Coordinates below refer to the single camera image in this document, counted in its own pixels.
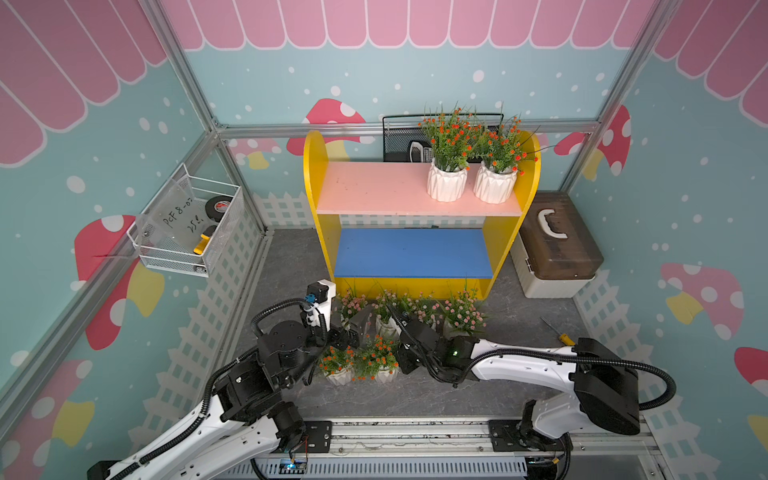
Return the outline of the orange flower pot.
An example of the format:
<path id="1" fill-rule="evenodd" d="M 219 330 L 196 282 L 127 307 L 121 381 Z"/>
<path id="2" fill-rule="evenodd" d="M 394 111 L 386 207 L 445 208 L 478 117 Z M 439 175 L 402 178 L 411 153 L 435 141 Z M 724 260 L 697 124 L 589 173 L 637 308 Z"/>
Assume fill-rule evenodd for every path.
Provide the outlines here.
<path id="1" fill-rule="evenodd" d="M 483 125 L 475 114 L 461 107 L 422 117 L 419 127 L 432 152 L 427 192 L 438 202 L 454 202 L 464 193 L 470 161 L 476 157 L 476 144 Z"/>
<path id="2" fill-rule="evenodd" d="M 395 357 L 399 342 L 376 335 L 355 353 L 355 379 L 390 383 L 399 373 Z"/>
<path id="3" fill-rule="evenodd" d="M 473 158 L 480 161 L 473 192 L 481 201 L 502 204 L 511 194 L 519 176 L 521 164 L 540 159 L 536 132 L 521 128 L 519 115 L 497 125 L 482 124 L 473 145 Z"/>
<path id="4" fill-rule="evenodd" d="M 320 372 L 335 386 L 349 384 L 355 378 L 355 352 L 352 348 L 329 347 L 319 358 Z"/>

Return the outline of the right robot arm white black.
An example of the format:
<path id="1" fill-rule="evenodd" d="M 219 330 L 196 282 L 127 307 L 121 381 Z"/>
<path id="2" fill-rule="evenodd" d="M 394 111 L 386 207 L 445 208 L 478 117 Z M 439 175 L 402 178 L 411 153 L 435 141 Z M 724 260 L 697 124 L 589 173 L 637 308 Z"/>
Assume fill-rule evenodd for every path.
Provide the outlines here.
<path id="1" fill-rule="evenodd" d="M 467 335 L 444 338 L 402 309 L 387 309 L 399 330 L 395 356 L 404 373 L 423 367 L 452 386 L 467 379 L 509 380 L 556 390 L 550 399 L 528 401 L 522 418 L 501 435 L 523 450 L 556 450 L 556 479 L 569 473 L 572 433 L 595 426 L 634 436 L 641 412 L 665 405 L 677 392 L 666 371 L 623 360 L 593 338 L 558 348 L 509 346 Z"/>

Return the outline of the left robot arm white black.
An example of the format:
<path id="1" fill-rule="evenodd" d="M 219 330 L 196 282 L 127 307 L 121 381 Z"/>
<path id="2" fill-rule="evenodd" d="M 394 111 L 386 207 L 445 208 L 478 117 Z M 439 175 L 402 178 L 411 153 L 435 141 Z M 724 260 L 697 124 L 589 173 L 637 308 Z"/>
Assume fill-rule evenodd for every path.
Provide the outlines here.
<path id="1" fill-rule="evenodd" d="M 358 346 L 372 312 L 364 307 L 336 325 L 333 298 L 322 289 L 255 315 L 255 346 L 209 377 L 197 406 L 128 458 L 96 462 L 88 478 L 209 479 L 253 454 L 295 449 L 306 426 L 283 391 L 310 381 L 329 347 Z"/>

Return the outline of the yellow rack pink blue shelves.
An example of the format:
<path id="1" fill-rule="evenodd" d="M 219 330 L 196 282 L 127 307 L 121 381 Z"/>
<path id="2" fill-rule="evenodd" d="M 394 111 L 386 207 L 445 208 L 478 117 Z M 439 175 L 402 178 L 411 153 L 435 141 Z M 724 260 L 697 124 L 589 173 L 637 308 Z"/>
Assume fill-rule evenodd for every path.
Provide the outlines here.
<path id="1" fill-rule="evenodd" d="M 473 290 L 486 299 L 538 190 L 537 138 L 525 147 L 528 156 L 506 202 L 489 204 L 474 195 L 478 165 L 469 170 L 457 201 L 439 202 L 427 193 L 428 165 L 332 161 L 321 133 L 309 132 L 303 152 L 305 190 L 339 292 L 372 296 L 388 289 L 447 298 Z M 481 217 L 484 222 L 472 228 L 351 228 L 342 225 L 344 215 Z"/>

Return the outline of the pink flower pot far left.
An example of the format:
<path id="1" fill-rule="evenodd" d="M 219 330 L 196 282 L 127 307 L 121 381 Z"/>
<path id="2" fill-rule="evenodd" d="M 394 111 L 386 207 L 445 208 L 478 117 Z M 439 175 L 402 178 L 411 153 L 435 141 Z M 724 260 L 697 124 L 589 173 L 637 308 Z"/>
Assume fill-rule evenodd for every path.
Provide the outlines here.
<path id="1" fill-rule="evenodd" d="M 336 313 L 339 316 L 341 326 L 346 326 L 349 320 L 367 305 L 370 304 L 369 299 L 365 295 L 356 295 L 352 291 L 343 294 L 336 307 Z"/>

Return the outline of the pink flower pot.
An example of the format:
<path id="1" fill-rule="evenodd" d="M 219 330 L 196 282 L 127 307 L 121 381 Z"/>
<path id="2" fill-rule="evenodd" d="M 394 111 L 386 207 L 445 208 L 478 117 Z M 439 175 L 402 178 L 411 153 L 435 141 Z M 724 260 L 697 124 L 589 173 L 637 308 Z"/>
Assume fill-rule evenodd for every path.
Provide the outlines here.
<path id="1" fill-rule="evenodd" d="M 432 330 L 437 330 L 443 320 L 442 306 L 431 295 L 419 294 L 409 298 L 408 309 L 414 319 L 423 322 Z"/>
<path id="2" fill-rule="evenodd" d="M 346 326 L 349 320 L 367 305 L 370 304 L 369 299 L 365 295 L 356 295 L 352 291 L 343 294 L 336 307 L 336 313 L 339 316 L 341 326 Z"/>
<path id="3" fill-rule="evenodd" d="M 399 335 L 398 326 L 392 319 L 390 308 L 402 310 L 404 297 L 393 290 L 383 290 L 374 301 L 374 317 L 377 334 L 386 340 L 395 340 Z"/>
<path id="4" fill-rule="evenodd" d="M 443 334 L 455 336 L 481 336 L 487 327 L 487 316 L 480 310 L 478 290 L 472 288 L 453 294 L 439 303 Z"/>

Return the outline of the pink flower pot far right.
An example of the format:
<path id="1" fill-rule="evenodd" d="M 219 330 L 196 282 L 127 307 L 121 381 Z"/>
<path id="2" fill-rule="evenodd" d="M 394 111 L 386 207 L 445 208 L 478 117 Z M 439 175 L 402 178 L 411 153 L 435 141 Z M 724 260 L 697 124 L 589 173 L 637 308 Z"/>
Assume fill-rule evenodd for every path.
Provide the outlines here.
<path id="1" fill-rule="evenodd" d="M 480 310 L 478 290 L 472 288 L 453 294 L 439 303 L 443 334 L 455 336 L 481 336 L 487 327 L 487 316 Z"/>

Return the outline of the small green circuit board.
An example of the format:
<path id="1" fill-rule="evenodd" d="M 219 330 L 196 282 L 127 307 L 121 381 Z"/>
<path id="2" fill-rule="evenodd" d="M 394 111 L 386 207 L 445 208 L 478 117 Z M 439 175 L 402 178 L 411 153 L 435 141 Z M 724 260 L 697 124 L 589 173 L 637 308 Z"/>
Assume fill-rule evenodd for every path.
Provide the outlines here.
<path id="1" fill-rule="evenodd" d="M 305 460 L 281 459 L 278 467 L 280 475 L 305 475 L 307 471 L 308 464 Z"/>

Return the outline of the brown lid storage box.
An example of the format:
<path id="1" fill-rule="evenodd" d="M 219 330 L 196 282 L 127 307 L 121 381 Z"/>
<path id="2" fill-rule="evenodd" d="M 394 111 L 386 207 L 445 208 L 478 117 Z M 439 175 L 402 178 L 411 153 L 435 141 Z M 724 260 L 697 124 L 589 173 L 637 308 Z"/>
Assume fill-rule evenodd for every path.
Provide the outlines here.
<path id="1" fill-rule="evenodd" d="M 523 294 L 574 297 L 595 278 L 604 257 L 565 192 L 536 194 L 511 249 Z"/>

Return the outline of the black white label maker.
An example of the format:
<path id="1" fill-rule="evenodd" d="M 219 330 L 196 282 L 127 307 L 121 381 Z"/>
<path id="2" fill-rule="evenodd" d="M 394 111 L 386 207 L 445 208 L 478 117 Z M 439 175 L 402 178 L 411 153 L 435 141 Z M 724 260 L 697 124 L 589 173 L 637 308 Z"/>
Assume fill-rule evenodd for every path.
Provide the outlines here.
<path id="1" fill-rule="evenodd" d="M 407 153 L 411 163 L 431 163 L 433 161 L 432 148 L 422 141 L 411 141 Z"/>

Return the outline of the black tape roll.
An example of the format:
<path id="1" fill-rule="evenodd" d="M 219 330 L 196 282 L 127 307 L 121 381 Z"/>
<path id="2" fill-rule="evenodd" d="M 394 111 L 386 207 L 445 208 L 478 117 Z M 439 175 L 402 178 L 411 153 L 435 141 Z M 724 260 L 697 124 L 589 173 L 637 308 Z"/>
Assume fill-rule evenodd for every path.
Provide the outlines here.
<path id="1" fill-rule="evenodd" d="M 220 223 L 233 201 L 232 196 L 217 195 L 208 199 L 205 203 L 205 213 L 208 218 Z"/>

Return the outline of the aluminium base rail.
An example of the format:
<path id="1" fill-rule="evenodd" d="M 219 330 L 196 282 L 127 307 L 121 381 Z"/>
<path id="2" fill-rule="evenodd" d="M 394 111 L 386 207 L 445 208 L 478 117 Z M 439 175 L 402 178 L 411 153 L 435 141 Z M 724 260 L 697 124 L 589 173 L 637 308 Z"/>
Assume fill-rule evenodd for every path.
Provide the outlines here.
<path id="1" fill-rule="evenodd" d="M 310 421 L 292 453 L 253 454 L 209 479 L 556 479 L 557 451 L 532 452 L 502 433 L 515 419 L 335 418 Z M 571 435 L 564 479 L 670 479 L 650 430 L 636 436 L 587 427 Z M 305 460 L 305 475 L 280 475 L 281 459 Z"/>

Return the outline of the yellow handled tool in basket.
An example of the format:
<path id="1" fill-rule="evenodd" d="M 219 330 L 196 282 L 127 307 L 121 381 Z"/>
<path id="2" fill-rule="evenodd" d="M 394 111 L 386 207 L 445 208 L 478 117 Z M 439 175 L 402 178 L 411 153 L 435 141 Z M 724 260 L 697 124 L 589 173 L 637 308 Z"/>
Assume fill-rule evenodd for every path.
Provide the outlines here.
<path id="1" fill-rule="evenodd" d="M 207 248 L 207 246 L 208 246 L 208 244 L 209 244 L 213 234 L 215 233 L 215 231 L 216 231 L 216 226 L 215 225 L 210 225 L 209 227 L 207 227 L 201 233 L 200 241 L 198 242 L 198 244 L 193 249 L 193 252 L 196 255 L 202 255 L 205 252 L 205 249 Z"/>

